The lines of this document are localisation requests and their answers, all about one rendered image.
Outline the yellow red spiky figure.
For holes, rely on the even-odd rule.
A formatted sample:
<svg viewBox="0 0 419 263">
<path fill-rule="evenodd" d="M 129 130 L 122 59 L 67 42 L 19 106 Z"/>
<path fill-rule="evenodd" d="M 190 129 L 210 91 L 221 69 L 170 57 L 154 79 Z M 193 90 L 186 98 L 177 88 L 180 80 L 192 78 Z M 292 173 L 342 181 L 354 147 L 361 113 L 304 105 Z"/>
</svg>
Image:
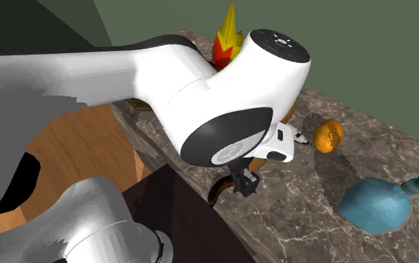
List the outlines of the yellow red spiky figure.
<svg viewBox="0 0 419 263">
<path fill-rule="evenodd" d="M 212 60 L 217 71 L 225 68 L 239 54 L 244 42 L 242 31 L 236 32 L 233 1 L 214 40 Z"/>
</svg>

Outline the brown wooden bowl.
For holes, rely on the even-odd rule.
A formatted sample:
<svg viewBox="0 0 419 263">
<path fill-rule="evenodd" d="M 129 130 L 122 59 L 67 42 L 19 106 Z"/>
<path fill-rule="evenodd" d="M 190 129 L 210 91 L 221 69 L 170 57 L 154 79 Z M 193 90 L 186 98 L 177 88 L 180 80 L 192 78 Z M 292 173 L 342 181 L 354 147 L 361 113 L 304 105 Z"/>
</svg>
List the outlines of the brown wooden bowl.
<svg viewBox="0 0 419 263">
<path fill-rule="evenodd" d="M 288 121 L 294 115 L 295 110 L 297 109 L 297 103 L 295 102 L 289 112 L 285 115 L 285 117 L 281 120 L 282 123 L 287 124 Z M 248 170 L 250 172 L 258 172 L 264 164 L 267 162 L 266 159 L 262 158 L 255 158 L 253 161 L 250 162 L 248 166 Z M 208 193 L 207 203 L 213 207 L 217 203 L 217 199 L 219 195 L 227 188 L 234 187 L 235 181 L 232 175 L 224 176 L 223 178 L 219 179 L 215 182 Z"/>
</svg>

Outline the orange round fruit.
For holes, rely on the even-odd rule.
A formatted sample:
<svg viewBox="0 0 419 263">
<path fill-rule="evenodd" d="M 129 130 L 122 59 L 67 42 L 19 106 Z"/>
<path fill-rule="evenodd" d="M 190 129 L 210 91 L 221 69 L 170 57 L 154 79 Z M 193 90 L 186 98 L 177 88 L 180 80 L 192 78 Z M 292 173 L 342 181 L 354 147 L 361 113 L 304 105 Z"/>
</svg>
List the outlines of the orange round fruit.
<svg viewBox="0 0 419 263">
<path fill-rule="evenodd" d="M 344 128 L 334 120 L 328 119 L 321 123 L 314 132 L 314 148 L 322 153 L 330 153 L 335 150 L 344 139 Z"/>
</svg>

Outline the blue vase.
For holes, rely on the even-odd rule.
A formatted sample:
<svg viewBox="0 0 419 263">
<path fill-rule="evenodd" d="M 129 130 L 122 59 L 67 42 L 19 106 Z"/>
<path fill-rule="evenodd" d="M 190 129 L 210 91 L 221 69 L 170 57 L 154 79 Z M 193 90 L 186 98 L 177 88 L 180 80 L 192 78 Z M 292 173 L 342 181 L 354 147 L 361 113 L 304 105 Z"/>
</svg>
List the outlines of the blue vase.
<svg viewBox="0 0 419 263">
<path fill-rule="evenodd" d="M 369 234 L 400 228 L 412 210 L 410 198 L 419 194 L 419 176 L 399 185 L 368 177 L 349 187 L 338 204 L 338 212 Z"/>
</svg>

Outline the dark robot stand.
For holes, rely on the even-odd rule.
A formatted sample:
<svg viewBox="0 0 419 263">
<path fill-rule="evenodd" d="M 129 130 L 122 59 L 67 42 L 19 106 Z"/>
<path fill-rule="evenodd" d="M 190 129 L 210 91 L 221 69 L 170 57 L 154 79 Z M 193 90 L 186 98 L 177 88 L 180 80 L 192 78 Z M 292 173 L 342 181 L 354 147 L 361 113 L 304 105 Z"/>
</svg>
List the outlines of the dark robot stand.
<svg viewBox="0 0 419 263">
<path fill-rule="evenodd" d="M 221 216 L 171 166 L 122 195 L 135 222 L 169 236 L 173 263 L 256 263 Z"/>
</svg>

